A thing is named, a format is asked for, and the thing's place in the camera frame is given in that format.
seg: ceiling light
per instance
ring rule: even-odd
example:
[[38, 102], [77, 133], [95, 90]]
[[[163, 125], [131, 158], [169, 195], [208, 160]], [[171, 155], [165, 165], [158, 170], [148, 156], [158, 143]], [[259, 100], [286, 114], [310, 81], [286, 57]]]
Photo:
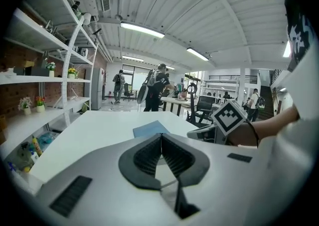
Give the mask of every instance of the ceiling light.
[[165, 34], [162, 32], [159, 32], [150, 28], [145, 28], [136, 24], [124, 22], [124, 21], [121, 22], [121, 28], [136, 30], [139, 32], [143, 32], [143, 33], [155, 36], [155, 37], [159, 37], [159, 38], [163, 38], [165, 36]]
[[291, 54], [291, 47], [290, 47], [290, 42], [287, 42], [286, 48], [285, 48], [285, 52], [283, 54], [283, 57], [288, 58]]
[[130, 56], [122, 56], [123, 59], [134, 60], [134, 61], [144, 61], [143, 59], [134, 58]]
[[208, 61], [208, 59], [207, 59], [205, 56], [201, 55], [199, 52], [196, 52], [196, 51], [195, 51], [193, 48], [191, 48], [191, 47], [188, 47], [188, 48], [187, 48], [187, 51], [190, 52], [190, 53], [192, 53], [193, 55], [196, 55], [197, 57], [201, 58], [203, 61]]

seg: ceiling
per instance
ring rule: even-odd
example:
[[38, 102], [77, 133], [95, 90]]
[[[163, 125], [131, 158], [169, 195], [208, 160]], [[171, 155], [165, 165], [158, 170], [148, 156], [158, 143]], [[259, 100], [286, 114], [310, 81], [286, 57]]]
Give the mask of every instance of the ceiling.
[[[78, 0], [80, 10], [98, 15], [92, 30], [102, 29], [101, 49], [112, 60], [122, 55], [145, 63], [166, 63], [178, 72], [214, 68], [286, 69], [284, 0]], [[120, 28], [123, 20], [165, 33], [162, 39]], [[186, 51], [192, 47], [209, 58]]]

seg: flower pot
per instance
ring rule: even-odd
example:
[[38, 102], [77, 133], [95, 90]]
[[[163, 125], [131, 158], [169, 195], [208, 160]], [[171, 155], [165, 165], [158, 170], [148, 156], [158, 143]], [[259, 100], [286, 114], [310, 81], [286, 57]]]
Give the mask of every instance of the flower pot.
[[68, 78], [75, 79], [75, 74], [68, 74]]
[[29, 115], [29, 114], [31, 114], [31, 109], [30, 108], [25, 108], [25, 109], [23, 109], [23, 112], [24, 112], [25, 115]]
[[36, 106], [36, 111], [37, 111], [38, 113], [42, 113], [42, 112], [44, 112], [44, 111], [45, 111], [45, 107], [44, 107], [44, 105]]

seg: black container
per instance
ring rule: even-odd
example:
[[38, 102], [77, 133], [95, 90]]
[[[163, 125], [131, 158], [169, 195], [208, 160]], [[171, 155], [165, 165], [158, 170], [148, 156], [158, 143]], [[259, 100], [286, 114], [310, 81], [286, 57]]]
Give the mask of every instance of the black container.
[[44, 69], [40, 67], [27, 67], [25, 68], [24, 74], [26, 76], [48, 77], [49, 72], [49, 69]]
[[24, 68], [13, 68], [13, 72], [16, 73], [17, 76], [24, 76]]

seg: potted plant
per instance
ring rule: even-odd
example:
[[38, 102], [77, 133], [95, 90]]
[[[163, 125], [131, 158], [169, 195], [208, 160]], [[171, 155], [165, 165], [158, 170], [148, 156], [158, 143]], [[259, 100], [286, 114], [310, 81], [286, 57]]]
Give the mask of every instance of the potted plant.
[[36, 111], [38, 113], [44, 112], [45, 107], [44, 107], [44, 97], [38, 96], [35, 98], [36, 100]]
[[24, 97], [23, 99], [20, 99], [18, 109], [23, 111], [25, 115], [31, 114], [31, 104], [32, 101], [30, 97]]
[[78, 72], [75, 68], [69, 68], [68, 70], [68, 78], [74, 79], [78, 75]]
[[55, 70], [55, 63], [54, 62], [49, 62], [46, 64], [46, 68], [49, 71], [49, 77], [54, 77], [54, 70]]

